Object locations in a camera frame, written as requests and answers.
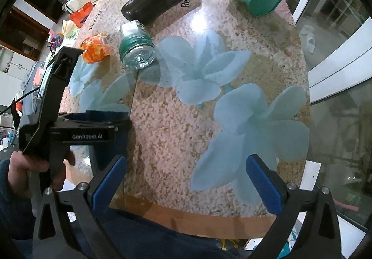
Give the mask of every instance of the granite-patterned tabletop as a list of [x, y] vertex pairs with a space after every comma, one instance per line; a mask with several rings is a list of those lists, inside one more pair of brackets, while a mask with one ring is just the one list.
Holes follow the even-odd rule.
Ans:
[[[120, 9], [127, 1], [99, 1], [80, 29], [75, 44], [79, 47], [86, 37], [96, 33], [109, 35], [112, 53], [100, 63], [92, 78], [101, 79], [103, 89], [125, 73], [118, 53], [117, 28], [123, 24]], [[269, 104], [287, 87], [302, 87], [307, 101], [294, 119], [309, 126], [306, 64], [287, 3], [283, 0], [271, 14], [254, 18], [238, 0], [184, 0], [147, 29], [155, 45], [173, 35], [195, 46], [205, 31], [214, 31], [222, 37], [226, 51], [249, 50], [251, 55], [239, 75], [228, 84], [228, 90], [222, 87], [219, 96], [203, 104], [185, 104], [180, 101], [176, 87], [149, 84], [137, 79], [138, 73], [133, 73], [136, 83], [121, 101], [131, 109], [133, 123], [128, 140], [125, 193], [190, 213], [236, 217], [266, 215], [261, 203], [249, 205], [241, 201], [231, 183], [198, 191], [190, 188], [190, 179], [210, 142], [223, 131], [213, 114], [216, 103], [244, 84], [258, 85]], [[78, 106], [79, 95], [71, 97], [67, 88], [60, 110], [78, 111]], [[78, 156], [78, 167], [89, 172], [84, 164], [87, 161], [84, 151], [80, 150]], [[295, 162], [280, 160], [279, 175], [284, 181], [299, 185], [305, 160], [306, 155]]]

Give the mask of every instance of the table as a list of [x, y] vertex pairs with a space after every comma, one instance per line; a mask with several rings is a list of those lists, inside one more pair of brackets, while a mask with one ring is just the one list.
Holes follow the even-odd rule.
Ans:
[[[99, 32], [115, 34], [123, 23], [120, 9], [128, 0], [101, 0], [89, 15], [75, 46]], [[238, 0], [185, 0], [147, 27], [155, 44], [168, 35], [195, 43], [206, 29], [221, 35], [228, 50], [250, 50], [252, 55], [230, 85], [257, 84], [272, 102], [291, 85], [306, 90], [307, 102], [296, 119], [309, 126], [306, 63], [293, 18], [285, 1], [266, 16], [254, 18]], [[94, 78], [106, 88], [125, 72], [118, 54], [119, 41], [111, 38], [113, 52], [99, 65]], [[78, 98], [66, 89], [61, 111], [78, 110]], [[125, 208], [179, 232], [211, 237], [244, 239], [262, 237], [274, 217], [263, 205], [249, 207], [235, 196], [231, 184], [204, 191], [189, 188], [190, 176], [208, 144], [222, 131], [213, 119], [218, 98], [203, 107], [185, 105], [176, 88], [163, 88], [137, 80], [123, 99], [131, 108], [133, 129], [128, 141], [128, 172], [124, 189], [118, 190], [115, 207]], [[79, 172], [70, 168], [73, 182], [89, 179], [89, 168], [78, 157]], [[300, 184], [306, 157], [280, 161], [284, 181]]]

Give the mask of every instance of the white cabinet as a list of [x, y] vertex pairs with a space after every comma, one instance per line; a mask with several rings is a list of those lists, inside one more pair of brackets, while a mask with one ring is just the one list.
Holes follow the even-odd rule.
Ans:
[[24, 80], [35, 62], [19, 53], [14, 53], [10, 62], [8, 75]]
[[0, 105], [7, 107], [12, 103], [14, 96], [21, 91], [21, 83], [22, 80], [0, 71]]

